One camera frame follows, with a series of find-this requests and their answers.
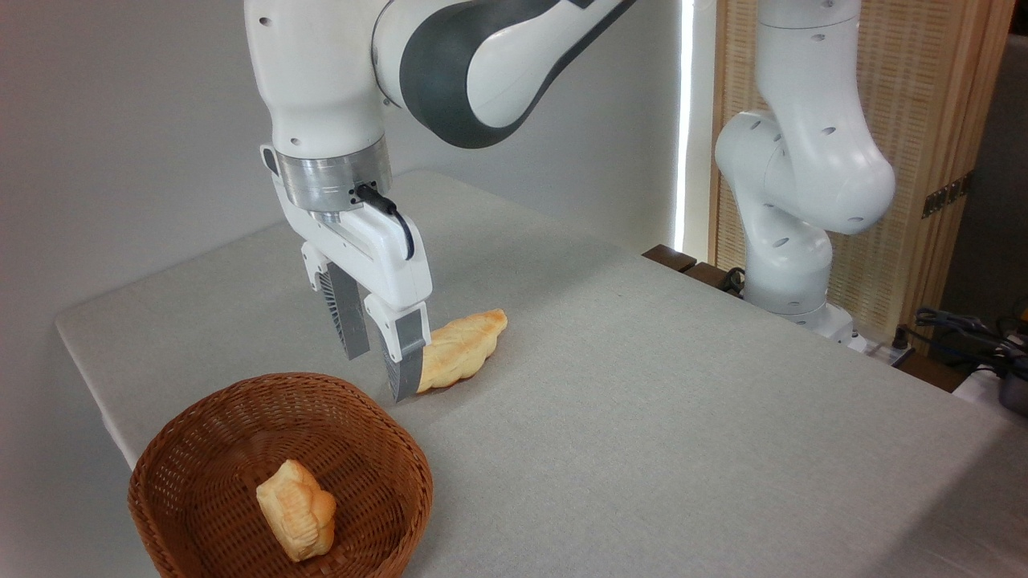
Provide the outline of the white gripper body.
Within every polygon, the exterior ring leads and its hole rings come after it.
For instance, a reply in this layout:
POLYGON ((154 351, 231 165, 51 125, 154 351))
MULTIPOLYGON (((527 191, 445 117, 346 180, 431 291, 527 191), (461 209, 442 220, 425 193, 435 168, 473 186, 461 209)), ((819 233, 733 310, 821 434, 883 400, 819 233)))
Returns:
POLYGON ((316 274, 331 261, 394 311, 414 308, 429 299, 432 277, 427 266, 421 234, 414 224, 415 254, 407 260, 408 245, 402 226, 392 217, 364 205, 345 211, 338 222, 324 222, 287 198, 285 188, 276 194, 288 223, 320 255, 306 257, 309 285, 318 290, 316 274))

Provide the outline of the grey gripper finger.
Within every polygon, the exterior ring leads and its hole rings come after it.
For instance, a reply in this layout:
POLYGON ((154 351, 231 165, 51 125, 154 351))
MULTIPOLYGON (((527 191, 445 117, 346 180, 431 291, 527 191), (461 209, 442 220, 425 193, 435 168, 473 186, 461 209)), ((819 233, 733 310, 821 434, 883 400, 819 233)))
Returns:
POLYGON ((329 308, 346 358, 353 360, 369 352, 357 281, 313 245, 302 245, 301 254, 313 290, 322 294, 329 308))
POLYGON ((381 333, 390 391, 395 402, 414 397, 423 380, 423 351, 430 344, 425 301, 395 310, 377 295, 365 297, 365 311, 381 333))

